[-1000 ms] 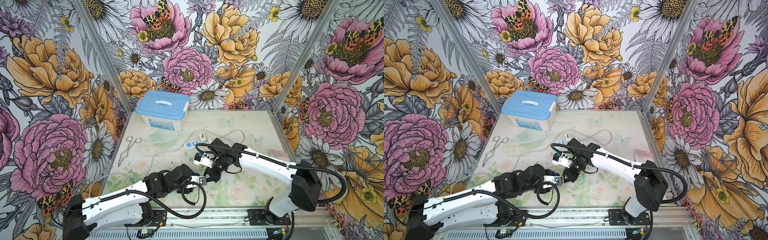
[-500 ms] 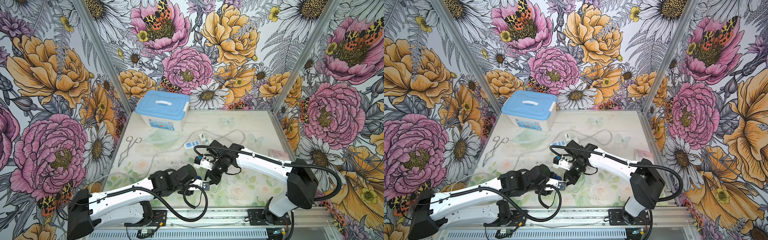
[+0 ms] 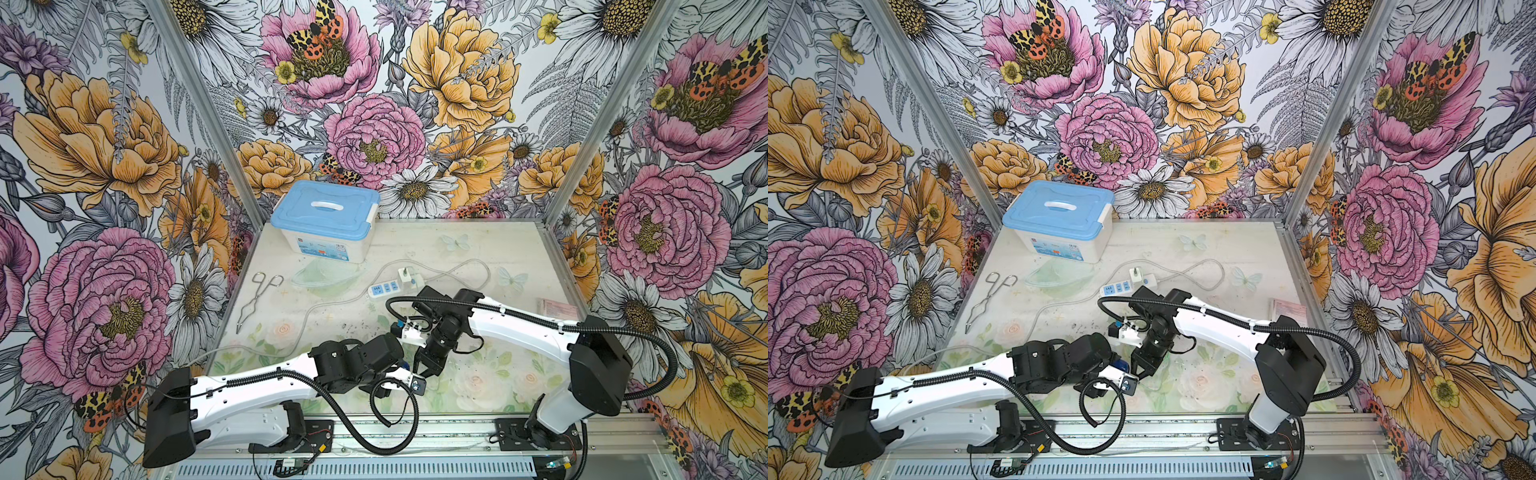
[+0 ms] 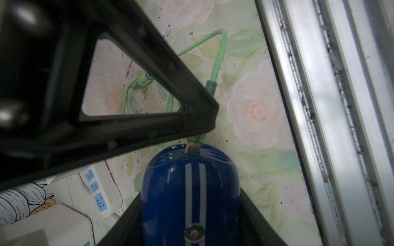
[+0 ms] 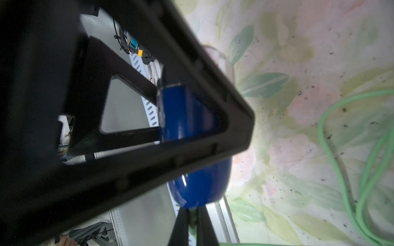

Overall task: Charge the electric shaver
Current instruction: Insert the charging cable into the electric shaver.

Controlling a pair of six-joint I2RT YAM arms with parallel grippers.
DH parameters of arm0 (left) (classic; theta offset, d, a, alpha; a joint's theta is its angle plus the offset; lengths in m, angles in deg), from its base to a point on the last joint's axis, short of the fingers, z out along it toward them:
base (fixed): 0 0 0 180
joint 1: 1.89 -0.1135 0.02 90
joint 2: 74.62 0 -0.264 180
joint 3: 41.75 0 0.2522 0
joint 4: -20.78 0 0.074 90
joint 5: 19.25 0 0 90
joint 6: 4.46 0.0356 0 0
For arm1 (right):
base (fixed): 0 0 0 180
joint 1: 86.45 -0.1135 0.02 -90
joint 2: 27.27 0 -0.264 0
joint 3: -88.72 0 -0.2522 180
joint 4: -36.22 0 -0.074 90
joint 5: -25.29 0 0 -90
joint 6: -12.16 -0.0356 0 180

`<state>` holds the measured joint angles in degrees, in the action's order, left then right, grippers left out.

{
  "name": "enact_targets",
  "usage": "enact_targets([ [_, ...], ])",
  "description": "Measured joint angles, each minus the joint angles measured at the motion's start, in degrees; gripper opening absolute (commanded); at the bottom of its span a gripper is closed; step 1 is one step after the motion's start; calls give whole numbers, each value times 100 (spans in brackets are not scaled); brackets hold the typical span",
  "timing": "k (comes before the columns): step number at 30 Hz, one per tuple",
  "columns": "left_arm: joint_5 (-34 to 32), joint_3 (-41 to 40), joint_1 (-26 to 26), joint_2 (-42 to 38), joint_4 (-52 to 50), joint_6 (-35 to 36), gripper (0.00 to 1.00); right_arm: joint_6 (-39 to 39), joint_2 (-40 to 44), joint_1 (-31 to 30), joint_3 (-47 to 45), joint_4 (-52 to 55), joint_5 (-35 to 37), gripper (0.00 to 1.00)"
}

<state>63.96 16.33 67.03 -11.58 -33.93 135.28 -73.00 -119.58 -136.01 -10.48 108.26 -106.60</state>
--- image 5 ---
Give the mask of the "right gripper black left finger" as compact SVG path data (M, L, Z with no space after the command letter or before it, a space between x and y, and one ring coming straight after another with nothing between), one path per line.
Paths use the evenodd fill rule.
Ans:
M167 246L189 246L189 211L180 208Z

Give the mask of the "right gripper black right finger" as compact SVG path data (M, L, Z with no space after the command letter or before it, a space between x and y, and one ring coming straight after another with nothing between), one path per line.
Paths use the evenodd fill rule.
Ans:
M219 246L205 206L197 209L197 246Z

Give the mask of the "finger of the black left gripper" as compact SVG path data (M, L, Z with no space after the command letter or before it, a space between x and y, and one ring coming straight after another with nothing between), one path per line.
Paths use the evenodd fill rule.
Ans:
M83 155L159 140L159 128L104 133L100 129L110 81L114 77L156 105L157 87L97 38L82 42L66 97L66 114L75 118L68 152Z
M248 148L254 114L171 1L95 1L218 118L211 133L71 155L80 1L1 1L1 245L35 246Z

